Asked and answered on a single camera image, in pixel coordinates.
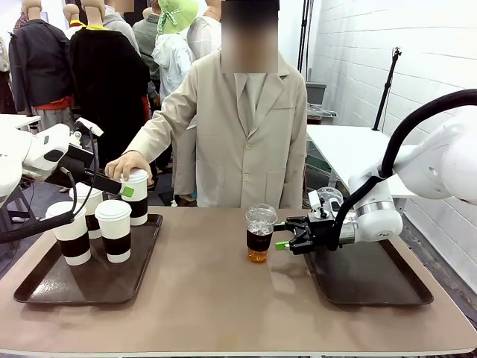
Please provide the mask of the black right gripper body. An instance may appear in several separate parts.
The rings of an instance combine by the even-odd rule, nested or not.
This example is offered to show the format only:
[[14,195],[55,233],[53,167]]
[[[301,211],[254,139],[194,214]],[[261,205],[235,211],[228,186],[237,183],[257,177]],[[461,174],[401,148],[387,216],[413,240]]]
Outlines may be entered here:
[[340,245],[334,219],[295,216],[290,218],[290,229],[294,234],[290,241],[290,250],[295,255],[311,253],[320,246],[336,251]]

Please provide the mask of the white paper coffee cup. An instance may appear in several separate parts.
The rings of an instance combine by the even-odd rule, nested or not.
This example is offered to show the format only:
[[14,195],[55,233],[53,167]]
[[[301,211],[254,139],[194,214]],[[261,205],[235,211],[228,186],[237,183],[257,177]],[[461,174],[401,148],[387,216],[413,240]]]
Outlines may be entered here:
[[79,205],[85,204],[85,220],[89,238],[100,239],[101,229],[95,217],[95,209],[103,201],[103,192],[99,189],[91,188],[84,183],[77,183],[75,188]]
[[120,200],[102,201],[95,209],[104,249],[111,263],[123,263],[130,258],[131,212],[130,205]]
[[130,224],[140,226],[148,220],[148,173],[132,169],[128,180],[121,177],[121,199],[131,208]]
[[73,206],[72,201],[52,204],[45,214],[46,219],[58,218],[60,214],[73,210],[75,217],[71,223],[53,228],[62,255],[70,266],[79,266],[91,258],[88,228],[86,225],[86,208],[81,203]]

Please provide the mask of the person's right forearm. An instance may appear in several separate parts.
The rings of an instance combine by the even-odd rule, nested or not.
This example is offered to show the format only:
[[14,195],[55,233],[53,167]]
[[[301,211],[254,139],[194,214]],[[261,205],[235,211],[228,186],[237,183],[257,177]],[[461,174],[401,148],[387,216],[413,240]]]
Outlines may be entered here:
[[157,158],[178,139],[189,126],[197,109],[197,91],[184,81],[172,94],[165,98],[160,111],[135,135],[127,147],[128,152],[140,153],[149,163]]

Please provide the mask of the person's left forearm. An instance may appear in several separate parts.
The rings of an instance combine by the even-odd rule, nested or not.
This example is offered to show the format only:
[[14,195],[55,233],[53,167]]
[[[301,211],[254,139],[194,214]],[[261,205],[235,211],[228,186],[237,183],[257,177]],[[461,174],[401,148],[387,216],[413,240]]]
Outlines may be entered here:
[[290,145],[286,163],[280,207],[301,209],[303,200],[303,174],[306,160],[306,141],[296,140]]

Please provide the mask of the person's right hand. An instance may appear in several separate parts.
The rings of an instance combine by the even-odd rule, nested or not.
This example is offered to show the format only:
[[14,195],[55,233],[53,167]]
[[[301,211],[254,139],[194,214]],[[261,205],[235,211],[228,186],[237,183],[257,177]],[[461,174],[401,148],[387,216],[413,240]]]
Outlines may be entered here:
[[118,159],[109,162],[105,167],[107,177],[120,181],[120,178],[129,180],[130,173],[133,169],[145,170],[148,174],[148,185],[151,185],[152,173],[149,162],[138,151],[128,151],[121,155]]

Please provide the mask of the dark green storage crate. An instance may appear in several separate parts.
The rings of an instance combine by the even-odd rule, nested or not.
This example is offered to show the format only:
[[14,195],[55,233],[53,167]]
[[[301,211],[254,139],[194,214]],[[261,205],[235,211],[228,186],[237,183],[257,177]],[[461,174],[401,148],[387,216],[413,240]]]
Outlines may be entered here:
[[311,140],[306,142],[306,153],[306,175],[312,179],[312,184],[336,187],[336,174]]

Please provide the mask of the small white side table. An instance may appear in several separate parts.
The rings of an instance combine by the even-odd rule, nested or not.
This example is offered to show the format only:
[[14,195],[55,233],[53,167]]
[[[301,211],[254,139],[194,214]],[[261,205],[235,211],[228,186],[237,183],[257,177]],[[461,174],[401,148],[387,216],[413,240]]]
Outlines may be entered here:
[[1,114],[0,113],[0,129],[15,128],[21,129],[27,127],[41,119],[40,116],[27,116],[19,114]]

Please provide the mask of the mannequin in black robe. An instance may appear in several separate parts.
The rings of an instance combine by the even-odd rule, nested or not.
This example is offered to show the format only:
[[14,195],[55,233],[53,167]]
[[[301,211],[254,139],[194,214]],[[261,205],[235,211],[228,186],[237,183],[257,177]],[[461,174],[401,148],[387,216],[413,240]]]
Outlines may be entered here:
[[101,169],[119,158],[146,122],[149,70],[129,39],[104,27],[104,0],[80,0],[87,24],[72,35],[69,62],[82,117],[104,132]]

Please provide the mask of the person in beige coat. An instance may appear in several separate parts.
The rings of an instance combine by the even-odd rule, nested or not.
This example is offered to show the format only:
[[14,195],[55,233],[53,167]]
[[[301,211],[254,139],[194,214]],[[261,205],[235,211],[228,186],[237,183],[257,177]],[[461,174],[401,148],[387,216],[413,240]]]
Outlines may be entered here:
[[222,46],[184,81],[197,91],[200,207],[281,208],[290,145],[306,140],[303,76],[277,46],[279,0],[225,0]]

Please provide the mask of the mannequin in dark grey jacket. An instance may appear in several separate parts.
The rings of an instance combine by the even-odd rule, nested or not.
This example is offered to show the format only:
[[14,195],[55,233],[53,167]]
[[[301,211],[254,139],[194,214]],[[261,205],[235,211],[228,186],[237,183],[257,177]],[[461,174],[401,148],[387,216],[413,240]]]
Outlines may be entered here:
[[74,82],[68,60],[69,40],[41,19],[41,0],[22,0],[28,21],[13,31],[9,44],[13,99],[16,110],[33,110],[42,129],[56,124],[74,127]]

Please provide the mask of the grey plastic bin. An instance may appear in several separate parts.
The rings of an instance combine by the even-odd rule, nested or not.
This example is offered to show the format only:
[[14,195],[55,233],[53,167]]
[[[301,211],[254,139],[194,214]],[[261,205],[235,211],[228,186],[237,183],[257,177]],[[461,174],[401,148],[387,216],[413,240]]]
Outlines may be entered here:
[[307,103],[321,105],[326,91],[326,84],[306,82]]

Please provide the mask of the mannequin in white jacket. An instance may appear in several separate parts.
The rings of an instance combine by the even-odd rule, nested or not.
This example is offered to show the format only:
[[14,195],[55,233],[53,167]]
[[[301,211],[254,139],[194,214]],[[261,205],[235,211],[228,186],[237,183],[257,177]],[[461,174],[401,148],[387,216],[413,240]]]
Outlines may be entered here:
[[182,84],[194,55],[181,34],[158,34],[152,57],[159,66],[159,95],[164,100]]

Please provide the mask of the background person in grey hoodie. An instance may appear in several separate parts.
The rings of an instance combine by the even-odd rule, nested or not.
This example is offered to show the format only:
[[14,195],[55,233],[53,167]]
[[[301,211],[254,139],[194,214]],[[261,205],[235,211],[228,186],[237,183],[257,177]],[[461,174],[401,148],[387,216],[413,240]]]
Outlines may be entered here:
[[115,0],[104,0],[105,15],[103,26],[112,31],[121,32],[126,38],[128,38],[130,44],[135,48],[136,52],[140,54],[139,47],[136,38],[133,33],[132,27],[124,20],[120,13],[116,12]]

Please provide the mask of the mannequin in white shirt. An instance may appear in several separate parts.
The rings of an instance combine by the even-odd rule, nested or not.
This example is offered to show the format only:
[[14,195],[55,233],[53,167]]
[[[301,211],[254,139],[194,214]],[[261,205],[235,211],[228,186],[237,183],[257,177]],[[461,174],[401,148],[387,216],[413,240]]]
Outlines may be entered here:
[[206,10],[190,25],[187,42],[194,59],[207,56],[221,47],[221,5],[224,0],[205,0]]

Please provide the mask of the black light stand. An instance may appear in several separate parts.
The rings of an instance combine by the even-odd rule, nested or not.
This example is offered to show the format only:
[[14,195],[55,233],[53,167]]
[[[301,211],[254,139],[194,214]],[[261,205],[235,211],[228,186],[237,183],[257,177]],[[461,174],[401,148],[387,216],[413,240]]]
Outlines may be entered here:
[[303,0],[303,11],[300,26],[300,41],[297,57],[297,70],[301,74],[303,73],[303,71],[307,73],[313,5],[314,0]]

